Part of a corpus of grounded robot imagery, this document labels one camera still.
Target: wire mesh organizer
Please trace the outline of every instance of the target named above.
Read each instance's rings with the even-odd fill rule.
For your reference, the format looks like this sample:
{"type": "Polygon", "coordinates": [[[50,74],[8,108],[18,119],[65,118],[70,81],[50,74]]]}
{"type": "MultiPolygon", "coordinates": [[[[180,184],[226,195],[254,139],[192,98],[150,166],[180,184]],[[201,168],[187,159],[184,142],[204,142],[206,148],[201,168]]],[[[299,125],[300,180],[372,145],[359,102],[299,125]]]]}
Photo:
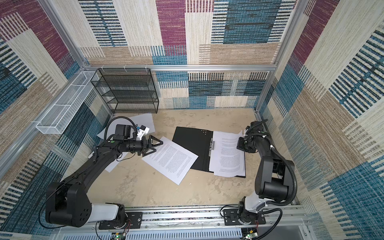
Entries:
{"type": "Polygon", "coordinates": [[[157,113],[159,98],[150,69],[99,68],[95,76],[91,83],[113,113],[157,113]]]}
{"type": "Polygon", "coordinates": [[[36,128],[43,134],[62,134],[92,90],[93,71],[83,71],[42,117],[36,128]]]}

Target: table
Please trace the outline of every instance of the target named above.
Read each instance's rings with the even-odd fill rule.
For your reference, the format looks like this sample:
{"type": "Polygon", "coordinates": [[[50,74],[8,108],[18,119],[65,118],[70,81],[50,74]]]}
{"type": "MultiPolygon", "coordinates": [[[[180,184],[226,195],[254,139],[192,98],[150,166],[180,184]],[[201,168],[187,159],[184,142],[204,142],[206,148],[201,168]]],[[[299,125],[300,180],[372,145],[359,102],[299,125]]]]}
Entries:
{"type": "MultiPolygon", "coordinates": [[[[152,135],[159,139],[165,136],[170,140],[178,126],[239,133],[255,121],[251,108],[159,109],[152,116],[156,129],[152,135]]],[[[243,196],[254,191],[259,164],[258,153],[246,153],[246,178],[219,177],[190,169],[177,185],[136,155],[120,162],[111,172],[104,170],[87,195],[92,203],[112,202],[126,207],[237,204],[243,196]]]]}

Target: black mesh shelf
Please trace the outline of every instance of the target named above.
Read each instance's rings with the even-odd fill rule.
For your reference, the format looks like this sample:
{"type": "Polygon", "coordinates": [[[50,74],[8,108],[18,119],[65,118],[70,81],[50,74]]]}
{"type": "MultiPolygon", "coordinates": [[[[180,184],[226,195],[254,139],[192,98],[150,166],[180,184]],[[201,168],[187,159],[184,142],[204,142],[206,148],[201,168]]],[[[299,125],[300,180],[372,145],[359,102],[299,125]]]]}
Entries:
{"type": "Polygon", "coordinates": [[[145,68],[99,68],[91,81],[113,113],[157,113],[159,98],[145,68]]]}

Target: white wire basket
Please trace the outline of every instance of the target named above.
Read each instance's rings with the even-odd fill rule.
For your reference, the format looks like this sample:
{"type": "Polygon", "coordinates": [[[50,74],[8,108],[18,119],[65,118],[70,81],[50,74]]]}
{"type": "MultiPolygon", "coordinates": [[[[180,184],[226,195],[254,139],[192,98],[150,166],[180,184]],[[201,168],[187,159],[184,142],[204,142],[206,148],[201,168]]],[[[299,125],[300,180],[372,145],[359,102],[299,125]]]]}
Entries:
{"type": "Polygon", "coordinates": [[[43,134],[62,134],[92,90],[93,85],[90,81],[92,77],[93,81],[99,78],[92,71],[80,73],[43,116],[36,128],[43,134]]]}

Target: black folder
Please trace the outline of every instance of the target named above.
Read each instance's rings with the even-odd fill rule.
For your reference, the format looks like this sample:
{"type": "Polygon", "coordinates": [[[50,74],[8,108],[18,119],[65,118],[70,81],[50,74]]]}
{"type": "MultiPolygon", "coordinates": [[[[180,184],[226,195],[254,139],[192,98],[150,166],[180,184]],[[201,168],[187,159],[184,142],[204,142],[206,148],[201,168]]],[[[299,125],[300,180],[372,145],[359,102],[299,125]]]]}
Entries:
{"type": "Polygon", "coordinates": [[[172,141],[198,155],[191,169],[209,171],[210,147],[213,132],[190,127],[176,127],[172,141]]]}

